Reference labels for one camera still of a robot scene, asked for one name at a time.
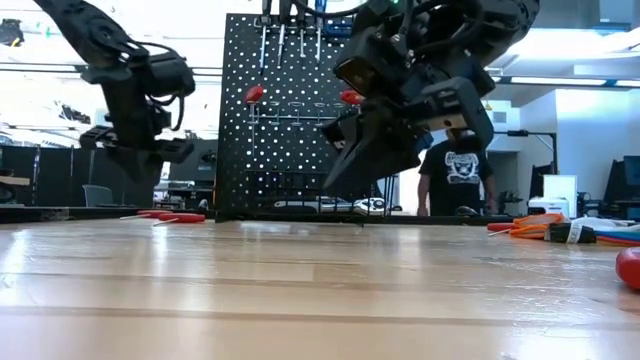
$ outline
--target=pegboard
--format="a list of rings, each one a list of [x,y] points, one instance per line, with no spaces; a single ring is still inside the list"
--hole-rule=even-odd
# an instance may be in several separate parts
[[[337,117],[348,110],[336,107],[341,103],[340,92],[347,87],[332,71],[345,39],[323,38],[317,66],[315,34],[308,32],[304,37],[305,58],[301,59],[299,33],[291,30],[278,69],[279,33],[271,31],[267,34],[261,76],[262,33],[254,27],[255,18],[255,14],[227,15],[216,174],[216,207],[222,212],[252,210],[255,198],[264,195],[266,188],[286,186],[282,182],[269,185],[265,179],[273,175],[292,179],[287,182],[298,181],[293,178],[307,179],[299,180],[302,188],[296,187],[293,196],[319,195],[336,154],[317,128],[317,118]],[[257,124],[255,119],[252,121],[244,97],[255,85],[261,85],[265,92],[256,112],[271,117],[278,114],[279,124],[260,117]],[[293,107],[291,103],[303,106]],[[302,194],[305,189],[313,190],[312,194]]]

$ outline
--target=computer monitor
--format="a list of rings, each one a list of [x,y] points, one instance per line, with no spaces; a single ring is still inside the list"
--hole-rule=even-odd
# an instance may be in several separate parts
[[[617,200],[623,200],[627,193],[627,179],[625,176],[623,161],[612,160],[607,187],[604,191],[604,202],[613,204]]]
[[[625,156],[622,161],[627,186],[640,186],[640,156]]]
[[[214,181],[218,140],[190,140],[194,150],[182,164],[171,164],[169,181]]]
[[[544,196],[544,176],[553,174],[553,163],[531,167],[531,184],[529,185],[529,199]]]

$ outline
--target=person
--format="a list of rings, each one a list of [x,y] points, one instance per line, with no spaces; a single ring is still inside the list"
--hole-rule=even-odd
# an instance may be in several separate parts
[[[484,185],[489,212],[496,211],[493,170],[484,152],[464,153],[455,149],[456,129],[448,129],[447,140],[427,151],[420,167],[418,216],[453,216],[460,206],[480,213],[480,183]],[[430,194],[430,212],[427,210]]]

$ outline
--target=black t-shirt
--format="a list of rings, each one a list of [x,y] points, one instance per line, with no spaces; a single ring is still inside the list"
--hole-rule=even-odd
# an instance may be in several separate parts
[[[480,183],[493,175],[484,153],[456,153],[443,141],[427,151],[420,174],[429,175],[431,215],[454,215],[460,206],[480,211]]]

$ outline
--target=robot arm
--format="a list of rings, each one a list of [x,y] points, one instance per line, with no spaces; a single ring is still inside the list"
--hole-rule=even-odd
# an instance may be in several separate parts
[[[539,0],[369,0],[360,6],[334,73],[366,100],[361,114],[323,129],[329,143],[345,143],[325,189],[418,166],[416,143],[432,131],[458,129],[461,150],[486,149],[493,126],[480,98],[495,83],[484,66],[524,38],[539,8]]]
[[[102,143],[109,156],[134,181],[159,181],[162,163],[182,162],[193,145],[181,139],[155,140],[171,126],[171,114],[162,109],[178,99],[180,115],[184,98],[195,91],[193,73],[174,50],[131,39],[113,19],[82,0],[34,0],[56,23],[62,35],[87,63],[82,78],[102,87],[109,109],[106,120],[113,128],[96,126],[80,137],[83,148]],[[144,45],[166,53],[150,55]],[[157,98],[170,96],[168,101]],[[139,161],[137,151],[148,151]]]

